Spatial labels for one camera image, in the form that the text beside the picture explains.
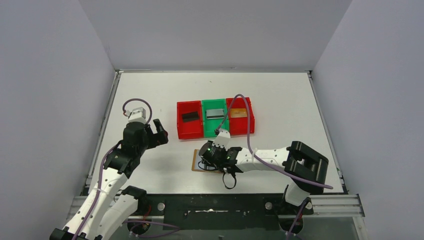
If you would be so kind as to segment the right red bin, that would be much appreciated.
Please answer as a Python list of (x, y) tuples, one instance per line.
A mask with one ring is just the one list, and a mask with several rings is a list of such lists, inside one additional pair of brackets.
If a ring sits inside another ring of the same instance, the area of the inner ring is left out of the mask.
[(246, 105), (241, 97), (235, 99), (231, 108), (230, 104), (233, 98), (226, 98), (227, 110), (229, 110), (229, 132), (232, 136), (246, 135), (248, 128), (248, 112)]

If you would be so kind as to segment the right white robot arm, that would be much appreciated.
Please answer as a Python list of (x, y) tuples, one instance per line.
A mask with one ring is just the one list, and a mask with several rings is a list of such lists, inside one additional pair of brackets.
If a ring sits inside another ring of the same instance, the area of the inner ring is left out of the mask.
[(329, 160), (301, 141), (283, 148), (250, 150), (240, 146), (225, 148), (209, 140), (198, 155), (207, 168), (232, 177), (251, 171), (275, 171), (291, 178), (284, 201), (296, 207), (310, 195), (333, 189), (326, 184)]

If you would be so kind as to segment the gold card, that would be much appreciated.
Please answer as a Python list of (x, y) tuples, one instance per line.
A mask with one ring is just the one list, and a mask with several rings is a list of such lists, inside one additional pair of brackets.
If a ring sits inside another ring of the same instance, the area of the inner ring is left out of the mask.
[(248, 117), (248, 111), (246, 108), (232, 108), (229, 113), (231, 119)]

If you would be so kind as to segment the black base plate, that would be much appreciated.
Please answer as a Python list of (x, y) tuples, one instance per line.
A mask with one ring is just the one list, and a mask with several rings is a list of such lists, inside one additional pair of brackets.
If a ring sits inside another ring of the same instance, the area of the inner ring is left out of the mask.
[(278, 230), (275, 210), (281, 193), (148, 194), (151, 217), (181, 230)]

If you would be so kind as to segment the red bin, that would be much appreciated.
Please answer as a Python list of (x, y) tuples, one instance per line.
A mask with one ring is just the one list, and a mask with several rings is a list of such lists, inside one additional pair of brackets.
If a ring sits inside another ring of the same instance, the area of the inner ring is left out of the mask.
[(177, 102), (176, 114), (177, 134), (180, 140), (204, 137), (202, 102), (200, 100)]
[(231, 108), (230, 104), (233, 98), (226, 98), (227, 110), (229, 110), (229, 132), (232, 136), (246, 135), (248, 128), (248, 112), (246, 105), (241, 97), (235, 99)]

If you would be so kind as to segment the green middle bin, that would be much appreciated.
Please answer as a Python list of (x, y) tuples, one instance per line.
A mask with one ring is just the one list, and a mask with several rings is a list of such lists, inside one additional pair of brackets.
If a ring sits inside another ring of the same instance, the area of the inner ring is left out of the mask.
[[(201, 100), (202, 107), (202, 123), (203, 123), (203, 137), (204, 138), (215, 138), (215, 129), (224, 120), (227, 113), (227, 103), (224, 98), (219, 99), (204, 99)], [(208, 118), (207, 111), (220, 110), (219, 114), (216, 114), (213, 118)]]

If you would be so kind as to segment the silver VIP credit card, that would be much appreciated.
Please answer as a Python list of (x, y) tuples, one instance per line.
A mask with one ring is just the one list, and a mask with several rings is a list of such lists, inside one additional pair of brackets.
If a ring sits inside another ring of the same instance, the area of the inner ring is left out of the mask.
[(215, 109), (207, 109), (205, 111), (206, 119), (223, 119), (225, 116), (224, 110), (222, 108), (215, 108)]

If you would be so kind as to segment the yellow leather card holder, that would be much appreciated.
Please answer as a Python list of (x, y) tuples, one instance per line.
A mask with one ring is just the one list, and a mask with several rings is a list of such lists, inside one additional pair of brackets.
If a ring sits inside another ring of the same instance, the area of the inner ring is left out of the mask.
[(206, 163), (203, 162), (202, 158), (199, 156), (198, 149), (194, 150), (191, 170), (193, 172), (220, 173), (220, 171), (218, 171), (216, 168), (207, 166)]

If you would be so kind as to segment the left red bin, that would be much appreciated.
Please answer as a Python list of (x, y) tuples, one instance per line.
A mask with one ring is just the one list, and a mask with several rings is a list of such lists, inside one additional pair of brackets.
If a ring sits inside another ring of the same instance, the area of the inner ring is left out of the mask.
[(177, 134), (180, 140), (204, 137), (202, 102), (200, 100), (177, 102), (176, 114)]

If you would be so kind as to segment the black card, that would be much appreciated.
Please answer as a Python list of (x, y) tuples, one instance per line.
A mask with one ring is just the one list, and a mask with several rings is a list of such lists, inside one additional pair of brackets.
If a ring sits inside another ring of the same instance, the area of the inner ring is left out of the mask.
[(181, 115), (182, 121), (184, 123), (200, 120), (200, 115), (198, 111), (186, 112)]

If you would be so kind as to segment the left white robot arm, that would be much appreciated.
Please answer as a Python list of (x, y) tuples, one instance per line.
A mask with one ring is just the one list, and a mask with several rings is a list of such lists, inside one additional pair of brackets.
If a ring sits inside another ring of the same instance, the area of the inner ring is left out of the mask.
[(123, 137), (101, 160), (98, 181), (77, 213), (64, 227), (55, 228), (51, 240), (106, 240), (138, 208), (146, 191), (134, 186), (122, 190), (124, 199), (117, 207), (111, 207), (118, 191), (139, 166), (146, 150), (168, 143), (168, 132), (159, 119), (153, 120), (156, 132), (150, 124), (129, 122)]

